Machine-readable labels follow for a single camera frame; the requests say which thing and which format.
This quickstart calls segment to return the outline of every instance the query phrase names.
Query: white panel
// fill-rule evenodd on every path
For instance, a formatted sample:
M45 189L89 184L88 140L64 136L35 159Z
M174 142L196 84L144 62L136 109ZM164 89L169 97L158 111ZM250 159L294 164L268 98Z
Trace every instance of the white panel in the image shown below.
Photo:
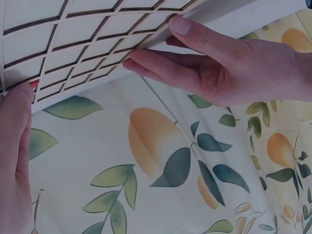
M140 24L135 31L143 31L156 29L160 26L171 14L157 13L150 15L142 24Z
M52 94L59 92L60 89L62 88L62 86L63 86L63 84L56 84L56 85L53 85L53 86L46 88L44 90L40 90L39 94L37 94L38 99L41 99L41 98L44 98L44 97L47 97L49 95L52 95Z
M96 72L93 73L93 75L91 76L91 79L100 77L100 76L104 76L107 73L109 73L109 71L112 69L112 67L108 67L108 68L104 68L104 69L100 69Z
M86 59L97 55L107 54L118 41L119 39L106 39L94 42L83 54L83 58Z
M88 75L83 75L80 77L72 78L69 81L67 81L67 83L65 84L65 89L84 83L87 78L88 78Z
M56 46L88 40L103 21L103 17L67 20L58 35Z
M128 48L133 48L136 45L138 45L141 41L146 38L146 35L135 35L135 36L130 36L117 47L117 50L123 50L123 49L128 49Z
M116 55L112 55L109 58L107 58L101 66L105 66L105 65L110 65L116 62L120 62L126 55L128 52L124 52L124 53L118 53Z
M100 33L101 36L109 36L120 33L126 33L138 20L143 16L143 14L121 14L113 16L112 20L109 20L108 25L104 26L104 29Z
M82 52L82 46L75 46L73 48L59 50L50 54L47 58L46 70L51 70L53 68L61 67L66 64L76 62L80 53Z
M162 8L175 8L181 9L183 6L188 4L191 0L168 0L161 5Z
M5 39L3 42L4 64L45 51L52 29L53 26L41 27Z
M157 2L158 0L125 0L125 3L122 5L122 7L153 7Z
M51 72L47 75L45 75L40 83L42 87L48 86L53 83L60 82L61 80L65 80L70 72L71 68L64 68L61 70L58 70L56 72Z
M6 86L11 86L30 77L39 75L42 58L31 59L17 65L14 69L4 73Z
M87 62L82 62L77 67L75 67L73 76L95 69L96 66L99 64L99 62L101 62L101 60L102 60L101 58L98 58Z
M117 0L75 0L69 9L69 13L112 9L116 2Z
M7 0L4 29L58 16L64 0Z

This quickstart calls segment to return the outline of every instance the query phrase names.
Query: lemon print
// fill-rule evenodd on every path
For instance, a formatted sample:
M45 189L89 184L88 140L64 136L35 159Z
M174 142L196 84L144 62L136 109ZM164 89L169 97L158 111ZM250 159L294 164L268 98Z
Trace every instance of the lemon print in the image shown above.
M268 140L268 154L276 164L294 169L293 147L280 133L274 133Z
M309 38L303 32L295 28L288 29L283 34L282 43L291 46L298 52L312 51L312 43Z
M151 108L132 111L129 144L139 167L152 178L162 175L170 156L186 146L180 129L164 114Z
M201 196L203 197L204 201L207 203L207 205L211 207L212 209L217 209L219 206L219 203L215 199L213 194L210 192L209 188L207 187L202 174L199 175L197 184L198 184L199 192Z

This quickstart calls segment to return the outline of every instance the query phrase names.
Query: leaf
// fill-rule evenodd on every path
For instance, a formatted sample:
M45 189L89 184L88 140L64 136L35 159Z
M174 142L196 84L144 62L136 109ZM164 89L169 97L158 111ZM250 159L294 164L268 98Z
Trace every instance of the leaf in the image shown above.
M243 230L244 230L244 227L245 227L245 224L247 222L247 218L246 217L240 217L238 220L237 220L237 234L242 234L243 233Z
M307 178L308 176L312 175L311 170L307 164L301 165L298 163L298 166L299 166L299 170L300 170L302 178Z
M228 126L228 127L235 127L236 126L235 118L234 118L234 116L231 116L231 115L222 116L219 123L222 125Z
M303 186L302 186L302 183L301 183L301 179L300 179L300 177L299 177L297 172L296 172L296 175L297 175L297 179L298 179L299 185L303 189Z
M195 104L195 106L198 109L205 109L205 108L212 106L212 104L210 102L202 99L201 97L199 97L197 95L188 95L188 97L192 100L192 102Z
M243 36L242 38L240 39L243 39L243 40L247 40L247 39L259 39L259 37L257 36L256 33L249 33L245 36Z
M254 141L253 141L252 136L250 136L250 147L252 148L252 151L254 152Z
M310 190L310 188L308 189L308 202L310 204L312 203L312 197L311 197L311 190Z
M134 165L118 165L111 167L95 177L91 184L100 188L112 188L123 185L128 176L133 172Z
M294 176L294 170L291 168L285 168L278 172L267 174L266 178L272 178L279 182L287 182Z
M36 158L58 143L59 142L50 134L39 129L31 129L29 142L29 160Z
M216 141L209 134L198 135L197 141L198 141L199 147L208 152L223 152L224 153L232 147L232 145L228 145L228 144Z
M299 159L300 161L303 161L303 160L305 160L307 157L308 157L308 155L306 154L306 152L302 151L302 152L301 152L301 157L298 158L298 159Z
M248 185L246 184L243 177L239 173L231 169L230 167L221 164L221 165L215 166L213 171L219 180L226 182L226 183L238 185L250 193Z
M276 105L276 101L271 101L271 106L274 112L277 112L277 105Z
M45 112L53 116L69 120L81 119L100 110L103 110L103 108L99 104L86 97L79 96L70 97L44 109Z
M111 210L111 225L114 234L127 234L126 212L118 200Z
M192 126L191 126L191 131L192 131L192 134L193 134L194 137L195 137L195 135L196 135L198 126L199 126L199 121L196 122L196 123L193 123Z
M219 187L218 187L213 175L209 171L208 167L202 161L198 161L198 163L199 163L199 168L200 168L201 174L202 174L202 176L205 180L205 183L206 183L207 187L209 188L210 192L213 194L215 199L220 204L225 206L223 197L222 197L221 192L219 190Z
M248 128L249 129L253 128L253 132L257 138L261 137L262 128L259 117L252 117L248 121Z
M162 176L151 187L175 188L181 186L189 176L191 169L191 150L181 148L167 161Z
M277 225L277 217L276 217L276 215L274 215L274 225L275 225L275 228L277 228L277 227L278 227L278 225Z
M207 233L230 233L233 231L233 225L227 220L219 220L218 222L214 223L210 229L208 229L203 234Z
M118 195L119 191L110 191L104 193L83 207L82 210L91 214L98 214L109 211L116 202Z
M258 159L256 156L252 156L252 160L253 160L253 164L254 164L254 167L257 169L257 170L261 170L261 166L258 162Z
M267 183L265 182L264 178L260 177L259 179L262 184L263 190L266 191L268 189Z
M307 234L312 226L312 218L307 222L306 226L303 229L303 234Z
M270 117L270 111L269 111L267 104L265 104L265 106L263 107L262 117L263 117L263 122L265 126L269 127L271 117Z
M137 176L133 170L125 184L125 195L129 206L135 211L137 198Z
M249 233L250 229L253 227L254 222L256 221L257 218L252 218L249 223L247 224L245 233Z
M258 113L259 111L262 111L265 106L266 106L266 103L262 101L255 102L251 104L250 107L248 107L246 114L252 115L252 114Z
M259 225L259 228L261 228L262 230L267 231L267 232L273 231L273 230L274 230L273 227L271 227L271 226L269 226L269 225L266 225L266 224L260 224L260 225Z
M269 30L269 27L268 27L268 26L264 26L264 27L262 27L262 30L263 30L263 31L268 31L268 30Z
M239 213L243 213L243 212L246 212L246 211L249 211L251 210L251 205L248 203L248 202L245 202L245 203L242 203L240 204L236 210L235 210L235 215L236 214L239 214Z
M104 222L96 223L85 230L82 234L101 234L104 227Z
M295 174L293 174L292 180L293 180L294 187L296 188L298 198L300 198L298 180L297 180L297 177L295 176Z
M39 234L39 233L38 233L37 229L34 228L33 231L31 232L31 234Z
M309 218L309 211L306 205L302 207L302 214L303 214L304 220L307 220Z

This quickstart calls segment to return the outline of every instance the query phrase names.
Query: fingernail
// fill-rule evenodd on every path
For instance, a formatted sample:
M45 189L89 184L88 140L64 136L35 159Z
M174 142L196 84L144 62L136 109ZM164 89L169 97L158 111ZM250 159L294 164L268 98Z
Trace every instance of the fingernail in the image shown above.
M170 20L169 27L172 31L186 36L192 27L192 23L181 16L177 16Z
M33 102L34 90L32 89L32 86L30 84L20 84L17 91L25 96L28 103L31 104Z

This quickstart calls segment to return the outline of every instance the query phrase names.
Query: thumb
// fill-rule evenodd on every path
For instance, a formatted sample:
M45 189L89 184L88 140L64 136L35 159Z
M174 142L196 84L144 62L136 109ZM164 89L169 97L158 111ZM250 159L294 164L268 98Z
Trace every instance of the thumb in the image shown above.
M190 49L207 55L223 66L233 63L244 50L245 43L219 34L204 25L174 17L169 22L173 35Z

